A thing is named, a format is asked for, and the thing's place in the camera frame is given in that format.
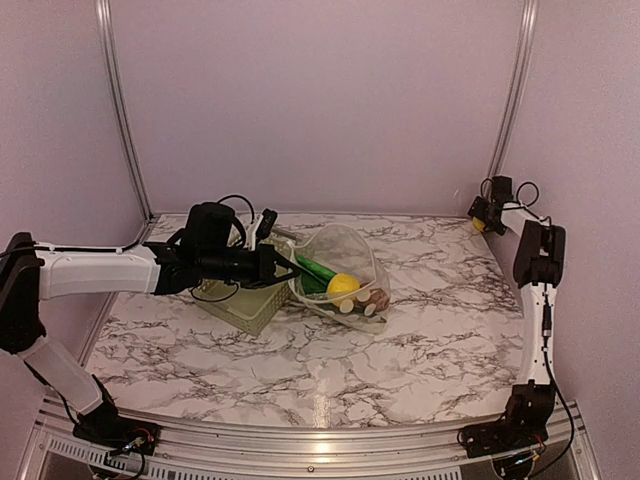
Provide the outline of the green bell pepper toy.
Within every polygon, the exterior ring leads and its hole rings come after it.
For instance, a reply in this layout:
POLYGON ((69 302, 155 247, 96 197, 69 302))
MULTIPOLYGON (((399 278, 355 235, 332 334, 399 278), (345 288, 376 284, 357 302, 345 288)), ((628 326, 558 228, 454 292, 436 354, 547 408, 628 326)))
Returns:
POLYGON ((473 224, 474 228, 475 228, 476 230, 478 230, 479 232, 483 233, 483 232, 485 231, 485 227, 486 227, 486 225, 485 225, 485 223, 484 223, 482 220, 480 220, 480 219, 478 219, 478 218, 474 217, 474 218, 472 219, 472 224, 473 224))

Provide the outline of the clear zip top bag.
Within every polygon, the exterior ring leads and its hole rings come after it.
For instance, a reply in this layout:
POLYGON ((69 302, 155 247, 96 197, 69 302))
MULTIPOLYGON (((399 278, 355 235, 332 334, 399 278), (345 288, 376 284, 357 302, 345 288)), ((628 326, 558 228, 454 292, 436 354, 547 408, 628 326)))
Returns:
POLYGON ((377 335, 387 327, 390 279, 355 229, 328 224, 287 242, 301 274, 289 282, 293 296, 314 313, 351 329, 377 335))

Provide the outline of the yellow lemon toy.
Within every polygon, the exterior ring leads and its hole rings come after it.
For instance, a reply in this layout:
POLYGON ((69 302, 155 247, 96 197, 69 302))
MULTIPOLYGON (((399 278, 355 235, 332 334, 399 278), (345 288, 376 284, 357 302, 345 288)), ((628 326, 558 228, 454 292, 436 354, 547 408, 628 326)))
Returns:
POLYGON ((353 276, 345 273, 336 274, 328 283, 326 294, 331 303, 339 307, 346 299, 346 295, 360 289, 360 282, 353 276))

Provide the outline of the brown red potato toy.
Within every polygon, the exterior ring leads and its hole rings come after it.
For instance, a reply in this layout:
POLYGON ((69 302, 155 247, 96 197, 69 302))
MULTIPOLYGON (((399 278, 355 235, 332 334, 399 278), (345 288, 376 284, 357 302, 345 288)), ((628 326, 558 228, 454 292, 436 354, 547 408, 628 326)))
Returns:
POLYGON ((384 311, 389 308, 390 296, 385 290, 376 288, 370 290, 369 293, 370 297, 364 302, 367 314, 384 311))

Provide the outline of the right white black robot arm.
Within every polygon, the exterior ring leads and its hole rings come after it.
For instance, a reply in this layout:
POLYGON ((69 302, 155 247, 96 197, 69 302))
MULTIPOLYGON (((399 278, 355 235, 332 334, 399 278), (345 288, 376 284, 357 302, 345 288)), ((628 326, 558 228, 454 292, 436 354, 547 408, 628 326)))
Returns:
POLYGON ((468 425, 459 442, 471 458, 524 448, 548 438, 546 424, 560 398, 553 366, 553 333, 557 290, 566 246, 566 231, 548 217, 510 197, 473 201, 468 215, 484 230, 519 238, 513 278, 524 315, 524 346, 519 373, 498 419, 468 425))

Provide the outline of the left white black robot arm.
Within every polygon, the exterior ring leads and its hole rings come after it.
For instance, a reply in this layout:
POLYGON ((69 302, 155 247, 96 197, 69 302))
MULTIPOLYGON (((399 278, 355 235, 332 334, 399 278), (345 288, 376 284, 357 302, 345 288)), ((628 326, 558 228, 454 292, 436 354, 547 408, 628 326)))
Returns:
POLYGON ((39 244, 21 232, 1 255, 1 349, 75 409, 75 436, 107 446, 152 443, 157 425, 120 415, 104 385, 48 336, 40 302, 86 293, 174 295, 205 280, 264 288, 299 274, 269 244, 241 248, 190 241, 179 232, 166 242, 102 249, 39 244))

